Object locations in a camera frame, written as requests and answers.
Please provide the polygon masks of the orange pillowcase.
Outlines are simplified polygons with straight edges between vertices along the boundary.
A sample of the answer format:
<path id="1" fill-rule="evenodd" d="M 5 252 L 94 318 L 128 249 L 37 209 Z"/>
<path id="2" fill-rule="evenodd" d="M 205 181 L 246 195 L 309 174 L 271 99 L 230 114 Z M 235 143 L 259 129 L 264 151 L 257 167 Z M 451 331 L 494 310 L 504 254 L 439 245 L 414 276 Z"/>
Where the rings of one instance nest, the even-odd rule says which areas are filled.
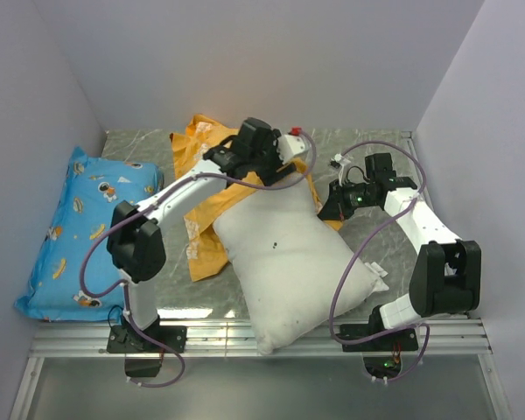
<path id="1" fill-rule="evenodd" d="M 237 129 L 229 128 L 208 116 L 194 115 L 184 133 L 173 132 L 170 135 L 175 178 L 185 176 L 209 148 L 237 132 Z M 226 266 L 227 252 L 214 231 L 214 222 L 233 205 L 255 192 L 255 189 L 243 185 L 231 185 L 184 216 L 189 238 L 186 249 L 188 269 L 194 282 L 215 276 Z"/>

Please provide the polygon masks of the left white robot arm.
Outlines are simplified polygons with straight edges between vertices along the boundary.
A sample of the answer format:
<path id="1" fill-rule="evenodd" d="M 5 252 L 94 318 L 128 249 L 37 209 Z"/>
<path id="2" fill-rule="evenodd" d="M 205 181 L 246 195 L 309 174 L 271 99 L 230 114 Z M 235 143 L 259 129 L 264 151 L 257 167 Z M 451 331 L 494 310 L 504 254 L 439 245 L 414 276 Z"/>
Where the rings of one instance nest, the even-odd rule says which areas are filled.
<path id="1" fill-rule="evenodd" d="M 123 316 L 131 326 L 127 339 L 137 351 L 148 352 L 158 343 L 152 280 L 165 266 L 164 232 L 203 201 L 231 185 L 247 184 L 250 173 L 263 189 L 279 189 L 279 181 L 296 170 L 295 159 L 313 149 L 300 129 L 283 134 L 250 117 L 168 187 L 135 205 L 123 201 L 115 207 L 107 250 L 122 274 Z"/>

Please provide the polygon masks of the white pillow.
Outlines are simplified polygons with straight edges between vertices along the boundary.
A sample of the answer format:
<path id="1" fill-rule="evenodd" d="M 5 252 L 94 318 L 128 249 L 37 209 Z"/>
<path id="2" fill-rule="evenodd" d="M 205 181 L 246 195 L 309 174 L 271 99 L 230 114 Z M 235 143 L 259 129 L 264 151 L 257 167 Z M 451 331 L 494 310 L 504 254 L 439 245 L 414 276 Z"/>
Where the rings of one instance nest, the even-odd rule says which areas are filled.
<path id="1" fill-rule="evenodd" d="M 356 261 L 339 298 L 333 296 L 354 253 L 318 218 L 306 180 L 280 191 L 253 192 L 213 228 L 240 280 L 260 354 L 292 344 L 329 316 L 389 288 Z"/>

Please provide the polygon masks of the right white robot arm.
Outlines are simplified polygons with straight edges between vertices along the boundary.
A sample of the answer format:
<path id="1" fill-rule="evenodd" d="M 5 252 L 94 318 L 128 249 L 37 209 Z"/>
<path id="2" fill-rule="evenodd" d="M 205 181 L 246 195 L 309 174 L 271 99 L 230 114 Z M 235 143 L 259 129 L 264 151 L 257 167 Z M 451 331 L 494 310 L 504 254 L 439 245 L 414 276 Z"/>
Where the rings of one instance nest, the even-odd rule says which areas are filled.
<path id="1" fill-rule="evenodd" d="M 396 173 L 388 153 L 365 159 L 363 180 L 349 180 L 350 161 L 338 154 L 331 162 L 338 170 L 318 214 L 323 221 L 344 221 L 358 209 L 379 207 L 402 229 L 417 253 L 408 292 L 375 307 L 367 323 L 369 341 L 385 350 L 396 343 L 399 331 L 438 314 L 473 311 L 480 303 L 481 249 L 453 233 L 425 203 L 422 190 L 410 177 Z"/>

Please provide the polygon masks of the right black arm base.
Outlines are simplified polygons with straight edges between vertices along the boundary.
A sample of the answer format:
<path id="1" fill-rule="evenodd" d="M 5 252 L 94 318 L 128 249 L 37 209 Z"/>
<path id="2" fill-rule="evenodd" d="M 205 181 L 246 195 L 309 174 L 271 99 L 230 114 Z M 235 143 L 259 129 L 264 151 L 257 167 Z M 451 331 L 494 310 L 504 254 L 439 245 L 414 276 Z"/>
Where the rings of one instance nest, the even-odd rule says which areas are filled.
<path id="1" fill-rule="evenodd" d="M 370 325 L 341 324 L 336 338 L 344 353 L 362 354 L 365 373 L 384 384 L 403 375 L 403 353 L 419 349 L 416 329 L 406 327 L 371 333 Z"/>

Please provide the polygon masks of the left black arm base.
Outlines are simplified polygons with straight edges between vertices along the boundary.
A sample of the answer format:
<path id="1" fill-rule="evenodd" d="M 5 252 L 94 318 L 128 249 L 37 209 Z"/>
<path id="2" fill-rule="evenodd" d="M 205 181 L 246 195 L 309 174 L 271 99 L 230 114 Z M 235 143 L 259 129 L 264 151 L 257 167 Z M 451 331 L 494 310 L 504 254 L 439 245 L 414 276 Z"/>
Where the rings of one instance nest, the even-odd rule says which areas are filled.
<path id="1" fill-rule="evenodd" d="M 166 325 L 152 330 L 153 338 L 182 354 L 185 350 L 187 327 Z M 110 328 L 106 351 L 125 356 L 124 371 L 131 379 L 155 378 L 162 367 L 166 351 L 142 338 L 129 324 Z"/>

